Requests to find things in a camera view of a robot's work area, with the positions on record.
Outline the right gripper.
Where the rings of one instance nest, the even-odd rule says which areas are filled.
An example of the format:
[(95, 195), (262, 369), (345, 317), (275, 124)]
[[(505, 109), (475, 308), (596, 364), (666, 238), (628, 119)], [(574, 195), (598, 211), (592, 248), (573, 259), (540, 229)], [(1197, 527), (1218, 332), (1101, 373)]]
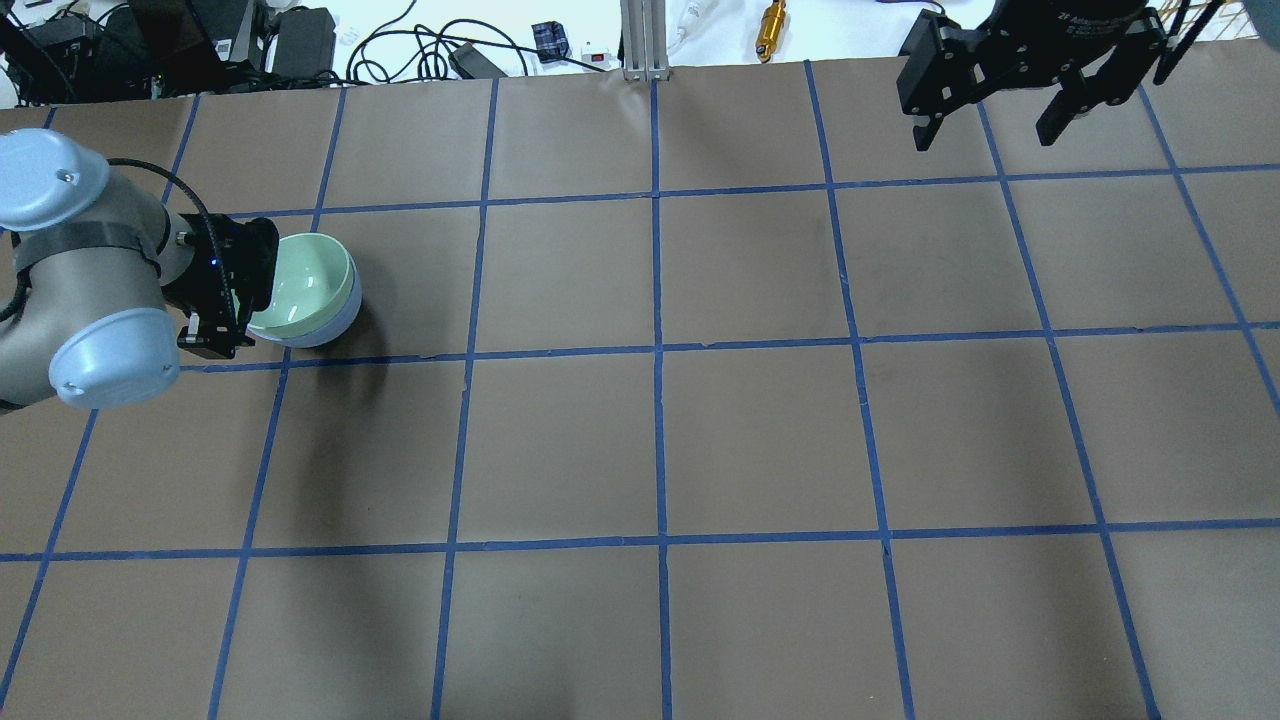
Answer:
[(927, 152), (948, 114), (996, 92), (1057, 88), (1036, 122), (1053, 146), (1080, 115), (1119, 105), (1165, 55), (1169, 32), (1144, 1), (997, 1), (966, 29), (923, 10), (900, 50), (899, 102)]

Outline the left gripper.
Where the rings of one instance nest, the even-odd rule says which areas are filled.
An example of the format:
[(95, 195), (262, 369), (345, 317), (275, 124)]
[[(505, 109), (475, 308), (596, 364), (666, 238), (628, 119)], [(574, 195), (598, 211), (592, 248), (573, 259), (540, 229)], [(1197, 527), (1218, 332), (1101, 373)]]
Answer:
[(280, 233), (268, 218), (237, 222), (223, 214), (179, 215), (180, 249), (195, 251), (163, 297), (186, 324), (175, 346), (196, 357), (233, 359), (257, 341), (248, 324), (273, 299)]

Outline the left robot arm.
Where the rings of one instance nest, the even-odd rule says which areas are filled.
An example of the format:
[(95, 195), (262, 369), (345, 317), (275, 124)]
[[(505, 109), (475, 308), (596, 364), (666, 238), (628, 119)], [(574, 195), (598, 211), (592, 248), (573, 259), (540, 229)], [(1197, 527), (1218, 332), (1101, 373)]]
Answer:
[(1, 400), (79, 409), (172, 388), (180, 355), (233, 359), (273, 299), (276, 225), (209, 210), (174, 172), (105, 158), (52, 129), (6, 132), (3, 229), (15, 286), (3, 307)]

